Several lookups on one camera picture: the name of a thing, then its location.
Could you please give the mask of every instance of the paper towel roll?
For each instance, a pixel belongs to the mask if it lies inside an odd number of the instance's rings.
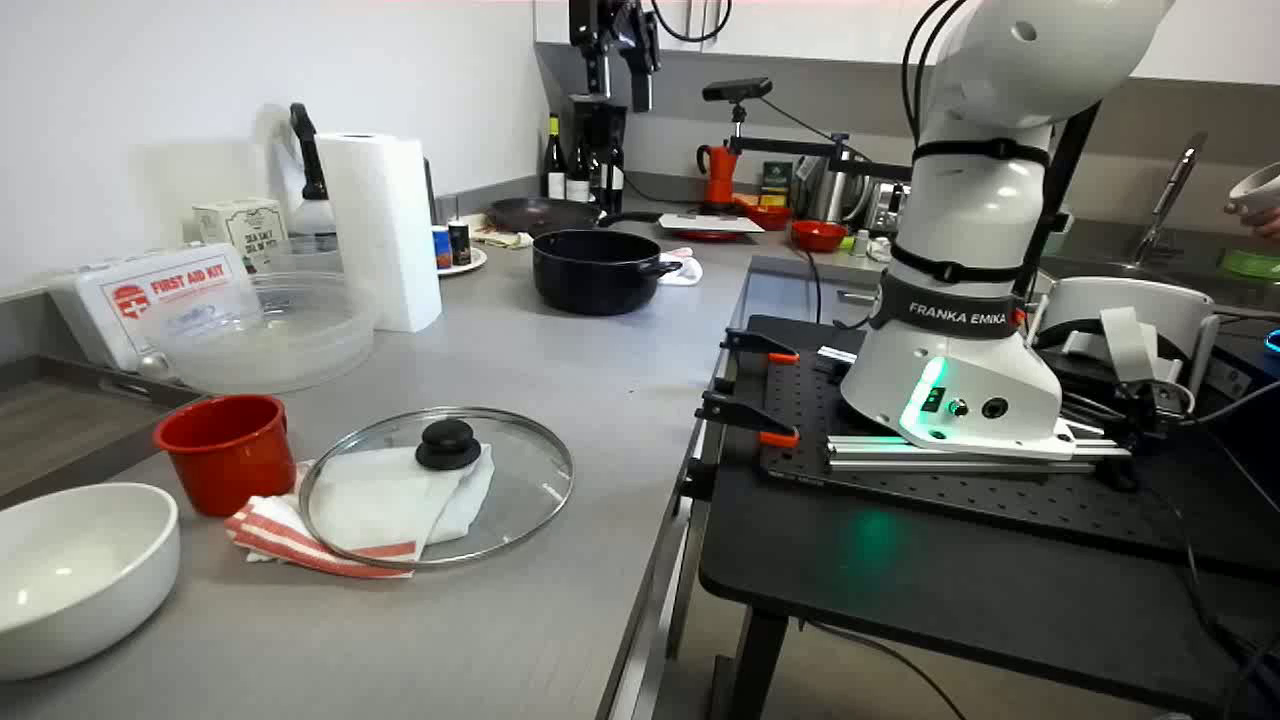
[[[321,135],[344,275],[378,297],[380,327],[421,331],[442,318],[424,147],[399,135]]]

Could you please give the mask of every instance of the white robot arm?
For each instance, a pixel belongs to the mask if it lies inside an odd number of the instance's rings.
[[[1174,0],[964,3],[920,93],[913,209],[839,397],[920,448],[1067,461],[1059,381],[1016,331],[1053,123],[1116,93]]]

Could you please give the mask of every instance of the cable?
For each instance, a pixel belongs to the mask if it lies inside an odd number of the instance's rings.
[[[792,121],[792,123],[810,129],[812,135],[820,135],[820,140],[830,140],[830,145],[843,145],[843,140],[830,135],[825,129],[810,123],[803,115],[797,115],[797,111],[779,109],[779,103],[775,103],[775,101],[767,101],[767,96],[759,96],[759,103],[763,103],[763,109],[774,109],[774,111],[779,111],[785,121]]]
[[[1128,424],[1124,411],[1116,411],[1114,405],[1102,405],[1084,393],[1065,393],[1065,409],[1081,411],[1084,420],[1102,420],[1102,424]]]
[[[1151,389],[1168,389],[1168,393],[1175,393],[1175,397],[1186,401],[1186,415],[1192,415],[1192,411],[1195,411],[1195,393],[1192,393],[1190,384],[1155,381],[1155,378],[1151,378]]]
[[[920,13],[913,37],[908,37],[908,50],[906,50],[906,62],[898,65],[898,89],[901,89],[901,101],[906,101],[906,115],[908,115],[908,129],[913,135],[920,140],[920,115],[916,115],[916,101],[913,101],[913,50],[916,50],[916,37],[920,28],[945,8],[949,0],[938,0],[930,3],[930,13]]]
[[[803,253],[810,262],[810,282],[812,282],[812,323],[825,323],[825,275],[815,274],[812,253]]]
[[[949,714],[951,714],[956,720],[964,720],[962,705],[956,705],[913,658],[906,658],[906,653],[898,653],[894,646],[882,646],[882,641],[873,641],[873,638],[848,634],[848,630],[831,630],[831,625],[812,625],[812,630],[831,634],[831,638],[839,638],[839,641],[852,641],[852,646],[865,646],[865,647],[876,647],[876,653],[901,662],[908,674],[916,674],[916,677],[949,705]]]
[[[964,0],[956,0],[930,31],[920,65],[916,65],[916,140],[920,140],[920,115],[923,115],[923,69],[930,69],[930,52],[940,42],[940,31],[951,26],[951,17],[964,8]]]
[[[1257,647],[1257,653],[1248,658],[1248,664],[1241,668],[1241,677],[1227,683],[1222,720],[1231,720],[1231,716],[1238,716],[1238,705],[1241,705],[1248,679],[1266,668],[1266,662],[1270,662],[1273,653],[1280,653],[1280,634],[1277,634],[1273,641],[1266,641],[1266,647]]]
[[[1195,420],[1190,420],[1190,424],[1217,424],[1217,420],[1231,415],[1238,409],[1243,409],[1243,405],[1253,405],[1253,401],[1261,401],[1261,397],[1270,397],[1270,393],[1277,393],[1277,389],[1280,389],[1280,381],[1277,381],[1277,384],[1266,384],[1266,389],[1257,389],[1257,393],[1248,393],[1248,397],[1241,397],[1241,401],[1231,401],[1231,405],[1225,405],[1225,409],[1217,409],[1217,411],[1208,411],[1208,415],[1195,415]]]
[[[675,31],[675,28],[668,26],[668,17],[664,17],[664,8],[660,8],[655,0],[648,0],[648,8],[651,8],[651,17],[655,17],[655,26],[660,26],[675,45],[712,45],[712,42],[728,28],[728,22],[731,22],[731,0],[723,0],[723,13],[719,13],[719,22],[716,22],[716,28],[702,31],[702,37],[689,37],[689,31]]]
[[[1174,519],[1174,542],[1180,546],[1180,551],[1186,551],[1186,590],[1190,590],[1190,602],[1192,602],[1192,611],[1195,611],[1195,625],[1208,634],[1208,641],[1222,647],[1222,653],[1227,653],[1231,662],[1243,662],[1248,653],[1243,653],[1243,641],[1227,630],[1227,625],[1222,625],[1217,620],[1217,611],[1208,607],[1208,602],[1205,602],[1205,583],[1202,583],[1202,556],[1195,556],[1195,548],[1192,548],[1192,542],[1190,542],[1190,523],[1186,523],[1186,512],[1165,496],[1165,492],[1155,492],[1151,484],[1141,484],[1161,510],[1165,510],[1165,516]]]

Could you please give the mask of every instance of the kitchen cabinet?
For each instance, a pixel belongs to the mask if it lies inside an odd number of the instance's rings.
[[[660,0],[675,26],[710,28],[723,0]],[[735,0],[731,26],[712,45],[673,45],[664,52],[775,56],[898,65],[916,17],[933,0]],[[538,42],[568,45],[568,0],[538,0]],[[1138,78],[1205,84],[1280,84],[1280,3],[1277,0],[1175,0]]]

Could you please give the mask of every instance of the cooking pot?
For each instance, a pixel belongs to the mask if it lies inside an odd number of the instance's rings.
[[[563,314],[622,318],[651,302],[655,282],[682,264],[629,232],[545,232],[533,241],[538,294]]]

